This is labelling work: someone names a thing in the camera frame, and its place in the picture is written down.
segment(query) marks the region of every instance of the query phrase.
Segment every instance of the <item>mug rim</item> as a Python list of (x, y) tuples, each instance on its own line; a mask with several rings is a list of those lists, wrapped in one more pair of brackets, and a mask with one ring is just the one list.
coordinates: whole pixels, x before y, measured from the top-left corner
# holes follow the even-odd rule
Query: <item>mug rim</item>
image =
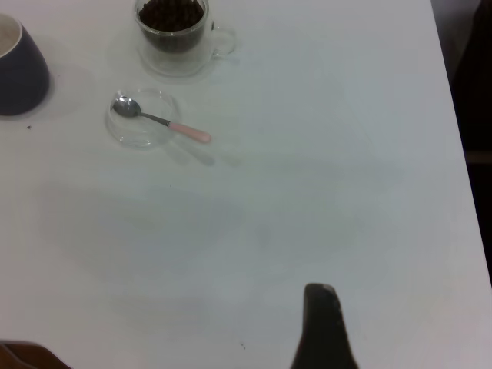
[(207, 17), (208, 17), (208, 9), (209, 9), (208, 0), (201, 0), (203, 2), (204, 6), (205, 6), (205, 9), (204, 9), (203, 16), (201, 17), (200, 21), (197, 24), (192, 25), (191, 27), (182, 29), (180, 31), (176, 31), (176, 32), (159, 31), (157, 29), (153, 29), (153, 28), (149, 27), (148, 25), (146, 25), (144, 22), (142, 22), (140, 20), (140, 16), (138, 15), (138, 3), (140, 1), (141, 0), (136, 0), (135, 1), (135, 9), (134, 9), (135, 10), (135, 21), (137, 21), (138, 25), (140, 25), (145, 31), (149, 31), (151, 33), (154, 33), (155, 35), (160, 35), (160, 36), (181, 36), (181, 35), (186, 35), (187, 33), (191, 33), (194, 30), (199, 29), (205, 23), (205, 21), (207, 20)]
[(15, 42), (15, 44), (9, 49), (7, 50), (6, 52), (4, 52), (3, 54), (0, 55), (0, 58), (3, 58), (4, 56), (8, 55), (12, 50), (15, 49), (15, 47), (18, 45), (18, 43), (21, 41), (21, 38), (22, 38), (22, 34), (24, 33), (23, 30), (22, 30), (22, 23), (17, 19), (17, 18), (14, 18), (12, 17), (11, 15), (8, 15), (8, 14), (5, 14), (5, 13), (1, 13), (0, 12), (0, 17), (1, 16), (4, 16), (6, 18), (10, 18), (12, 21), (15, 21), (15, 23), (17, 23), (17, 26), (18, 26), (18, 29), (19, 29), (19, 33), (18, 33), (18, 38), (17, 38), (17, 41)]

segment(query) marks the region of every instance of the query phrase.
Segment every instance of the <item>dark floor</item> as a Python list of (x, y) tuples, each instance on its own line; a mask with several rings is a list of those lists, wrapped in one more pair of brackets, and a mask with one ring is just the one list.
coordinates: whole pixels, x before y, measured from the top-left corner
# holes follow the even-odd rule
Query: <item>dark floor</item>
[(474, 193), (475, 208), (477, 209), (478, 224), (484, 243), (487, 266), (492, 269), (492, 163), (468, 164), (471, 190)]

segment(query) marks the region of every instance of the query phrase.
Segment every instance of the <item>glass mug handle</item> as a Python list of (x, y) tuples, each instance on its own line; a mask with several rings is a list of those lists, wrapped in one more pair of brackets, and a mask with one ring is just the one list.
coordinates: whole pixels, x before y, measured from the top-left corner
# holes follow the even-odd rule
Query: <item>glass mug handle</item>
[(221, 33), (227, 38), (227, 41), (221, 43), (219, 47), (214, 50), (214, 57), (221, 57), (231, 54), (236, 48), (236, 32), (234, 29), (224, 26), (218, 26), (215, 22), (212, 22), (212, 31), (216, 33)]

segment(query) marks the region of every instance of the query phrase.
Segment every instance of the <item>white table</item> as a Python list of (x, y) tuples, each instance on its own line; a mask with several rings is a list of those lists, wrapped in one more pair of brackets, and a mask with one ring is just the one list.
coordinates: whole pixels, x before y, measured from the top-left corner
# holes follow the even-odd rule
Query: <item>white table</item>
[[(337, 288), (363, 368), (490, 367), (430, 2), (211, 7), (237, 51), (163, 83), (132, 44), (131, 0), (2, 2), (54, 89), (0, 124), (0, 335), (74, 369), (288, 368), (315, 281)], [(120, 146), (105, 107), (133, 81), (173, 94), (213, 145)]]

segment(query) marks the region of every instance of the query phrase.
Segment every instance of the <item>mug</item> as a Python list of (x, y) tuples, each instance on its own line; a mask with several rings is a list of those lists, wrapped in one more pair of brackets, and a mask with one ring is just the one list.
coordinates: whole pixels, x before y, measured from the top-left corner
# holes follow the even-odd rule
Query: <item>mug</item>
[(21, 22), (0, 13), (0, 115), (25, 113), (49, 87), (43, 55)]
[[(207, 0), (195, 0), (203, 8), (201, 20), (182, 31), (163, 32), (144, 24), (139, 12), (148, 0), (135, 3), (135, 20), (140, 26), (147, 43), (139, 45), (144, 61), (155, 71), (174, 77), (192, 75), (214, 56), (231, 54), (235, 47), (235, 33), (230, 28), (218, 27), (209, 17)], [(221, 33), (222, 46), (218, 47), (215, 37)]]

